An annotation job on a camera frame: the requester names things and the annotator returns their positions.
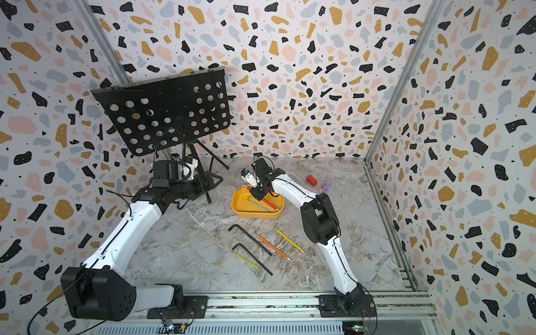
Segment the blue hex key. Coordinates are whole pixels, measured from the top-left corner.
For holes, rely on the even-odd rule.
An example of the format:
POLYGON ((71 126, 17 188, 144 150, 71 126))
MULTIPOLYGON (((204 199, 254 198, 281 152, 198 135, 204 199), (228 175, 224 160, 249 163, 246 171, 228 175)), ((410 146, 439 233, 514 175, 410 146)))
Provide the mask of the blue hex key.
POLYGON ((266 207, 264 207, 264 206, 262 206, 262 205, 259 205, 259 204, 256 203, 256 202, 254 202, 254 201, 252 201, 252 200, 249 200, 249 202, 250 202, 252 205, 255 205, 255 206, 261 208, 262 210, 264 210, 264 211, 266 211, 266 212, 269 212, 269 209, 268 209, 268 208, 266 208, 266 207))

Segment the red hex key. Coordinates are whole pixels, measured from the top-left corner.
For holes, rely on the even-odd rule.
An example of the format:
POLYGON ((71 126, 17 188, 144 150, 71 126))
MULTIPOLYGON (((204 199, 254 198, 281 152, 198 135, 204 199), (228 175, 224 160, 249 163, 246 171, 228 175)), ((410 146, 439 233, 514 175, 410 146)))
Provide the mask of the red hex key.
MULTIPOLYGON (((247 186, 247 189, 251 192, 252 186, 247 186)), ((280 211, 279 208, 277 208, 275 205, 273 205, 271 202, 269 202, 265 198, 263 198, 262 201, 268 204, 272 209, 275 209, 276 211, 280 211)))

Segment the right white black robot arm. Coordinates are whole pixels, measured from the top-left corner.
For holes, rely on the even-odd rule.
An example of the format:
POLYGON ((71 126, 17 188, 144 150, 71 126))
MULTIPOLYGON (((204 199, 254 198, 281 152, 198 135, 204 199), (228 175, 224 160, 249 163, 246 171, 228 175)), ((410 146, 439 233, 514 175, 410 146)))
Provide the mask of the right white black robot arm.
POLYGON ((298 185, 282 169, 270 167, 259 158, 241 171, 241 178, 251 186, 251 195, 263 200, 269 193, 283 196, 300 209, 303 229, 309 240, 324 255, 334 279, 336 309, 344 315, 361 310, 365 290, 349 265, 341 244, 341 227, 328 194, 313 193, 298 185))

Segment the long black hex key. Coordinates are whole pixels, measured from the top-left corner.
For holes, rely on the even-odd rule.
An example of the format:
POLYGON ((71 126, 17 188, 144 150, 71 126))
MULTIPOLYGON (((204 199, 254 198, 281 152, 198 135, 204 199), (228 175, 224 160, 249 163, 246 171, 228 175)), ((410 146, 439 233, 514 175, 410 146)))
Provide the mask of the long black hex key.
POLYGON ((245 237, 248 241, 252 242, 253 244, 255 244, 259 249, 263 250, 264 253, 266 253, 267 255, 269 256, 272 256, 274 255, 267 247, 263 246, 262 243, 260 241, 258 241, 254 236, 252 236, 252 234, 250 234, 248 232, 248 230, 246 230, 245 228, 243 228, 242 226, 240 226, 239 224, 232 224, 231 226, 229 226, 228 228, 226 228, 226 230, 231 233, 235 230, 237 230, 238 232, 240 232, 241 236, 242 237, 245 237))

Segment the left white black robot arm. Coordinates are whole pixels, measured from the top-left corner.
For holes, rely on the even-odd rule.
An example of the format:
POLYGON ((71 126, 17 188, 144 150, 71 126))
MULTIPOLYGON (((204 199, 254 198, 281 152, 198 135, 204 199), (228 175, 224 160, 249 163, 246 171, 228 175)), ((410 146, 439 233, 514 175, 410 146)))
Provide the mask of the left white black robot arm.
POLYGON ((206 172, 190 180, 154 180, 132 198, 129 211, 111 235, 79 267, 68 268, 61 286, 74 318, 122 321, 130 314, 148 310, 179 316, 186 303, 180 285, 135 287, 125 278, 126 268, 151 227, 171 204, 195 200, 223 181, 206 172))

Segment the yellow hex key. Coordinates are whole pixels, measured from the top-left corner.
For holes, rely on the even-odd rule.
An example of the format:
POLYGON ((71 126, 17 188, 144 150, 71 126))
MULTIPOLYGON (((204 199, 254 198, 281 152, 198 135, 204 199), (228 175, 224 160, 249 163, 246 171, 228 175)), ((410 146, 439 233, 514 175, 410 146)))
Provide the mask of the yellow hex key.
POLYGON ((305 251, 298 245, 296 244, 293 240, 290 239, 290 237, 288 237, 287 235, 285 235, 282 231, 280 231, 278 228, 275 228, 275 230, 277 231, 278 234, 280 234, 280 236, 282 236, 284 238, 284 240, 286 240, 288 243, 290 243, 293 247, 295 247, 298 251, 300 251, 302 254, 305 254, 305 251))

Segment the yellow plastic storage box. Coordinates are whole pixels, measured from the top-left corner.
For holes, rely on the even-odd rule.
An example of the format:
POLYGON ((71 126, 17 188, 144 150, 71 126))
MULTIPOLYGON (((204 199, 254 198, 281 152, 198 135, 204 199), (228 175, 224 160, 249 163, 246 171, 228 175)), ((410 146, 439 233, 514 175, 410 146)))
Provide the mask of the yellow plastic storage box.
POLYGON ((257 219, 276 219, 285 207, 285 198, 270 193, 262 200, 256 200, 250 193, 250 186, 240 186, 233 193, 231 208, 238 217, 257 219))

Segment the orange hex key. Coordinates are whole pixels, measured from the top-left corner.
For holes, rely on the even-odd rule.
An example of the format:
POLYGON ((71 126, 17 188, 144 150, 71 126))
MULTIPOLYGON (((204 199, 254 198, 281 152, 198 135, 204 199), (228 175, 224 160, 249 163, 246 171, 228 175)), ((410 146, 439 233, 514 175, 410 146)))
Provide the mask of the orange hex key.
POLYGON ((264 244, 266 244, 269 248, 271 248, 273 251, 275 251, 276 253, 278 253, 282 258, 286 259, 287 261, 289 262, 293 262, 293 260, 288 256, 286 255, 283 251, 281 251, 280 249, 276 248, 273 244, 271 244, 268 240, 266 240, 264 237, 262 237, 261 235, 259 235, 257 232, 255 232, 255 236, 260 240, 262 241, 264 244))

